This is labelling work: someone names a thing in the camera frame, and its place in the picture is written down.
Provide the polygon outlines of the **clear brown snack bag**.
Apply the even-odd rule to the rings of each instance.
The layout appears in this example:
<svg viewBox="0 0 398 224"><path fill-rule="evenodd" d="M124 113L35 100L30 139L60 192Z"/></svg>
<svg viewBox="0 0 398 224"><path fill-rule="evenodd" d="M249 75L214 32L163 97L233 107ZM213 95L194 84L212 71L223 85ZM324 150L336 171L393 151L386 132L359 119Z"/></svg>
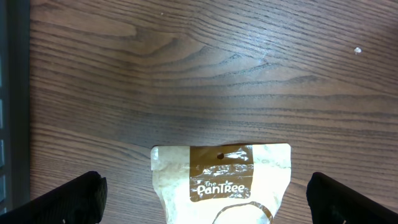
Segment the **clear brown snack bag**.
<svg viewBox="0 0 398 224"><path fill-rule="evenodd" d="M291 146L156 146L152 184L167 223L263 223L274 218L291 180Z"/></svg>

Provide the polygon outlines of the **grey plastic mesh basket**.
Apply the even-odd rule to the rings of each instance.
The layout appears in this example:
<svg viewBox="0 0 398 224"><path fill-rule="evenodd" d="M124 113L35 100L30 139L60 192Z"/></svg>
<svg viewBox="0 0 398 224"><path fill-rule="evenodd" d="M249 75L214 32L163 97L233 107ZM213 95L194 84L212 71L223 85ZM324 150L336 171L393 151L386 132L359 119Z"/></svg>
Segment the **grey plastic mesh basket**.
<svg viewBox="0 0 398 224"><path fill-rule="evenodd" d="M30 200L30 2L1 0L1 214Z"/></svg>

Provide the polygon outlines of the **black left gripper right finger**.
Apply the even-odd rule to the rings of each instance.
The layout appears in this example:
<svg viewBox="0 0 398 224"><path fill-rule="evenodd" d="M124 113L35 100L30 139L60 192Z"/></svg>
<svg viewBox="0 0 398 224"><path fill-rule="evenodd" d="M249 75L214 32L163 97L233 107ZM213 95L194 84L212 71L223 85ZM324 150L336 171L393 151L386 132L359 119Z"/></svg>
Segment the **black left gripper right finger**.
<svg viewBox="0 0 398 224"><path fill-rule="evenodd" d="M315 172L307 185L313 224L397 224L397 214L331 177Z"/></svg>

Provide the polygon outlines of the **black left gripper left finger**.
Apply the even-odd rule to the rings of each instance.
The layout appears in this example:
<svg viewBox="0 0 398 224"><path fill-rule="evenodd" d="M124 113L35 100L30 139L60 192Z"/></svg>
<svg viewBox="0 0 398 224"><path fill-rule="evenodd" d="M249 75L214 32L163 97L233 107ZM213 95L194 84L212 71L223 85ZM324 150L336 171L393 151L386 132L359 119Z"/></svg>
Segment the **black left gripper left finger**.
<svg viewBox="0 0 398 224"><path fill-rule="evenodd" d="M1 224L97 224L107 193L106 178L89 171L1 215Z"/></svg>

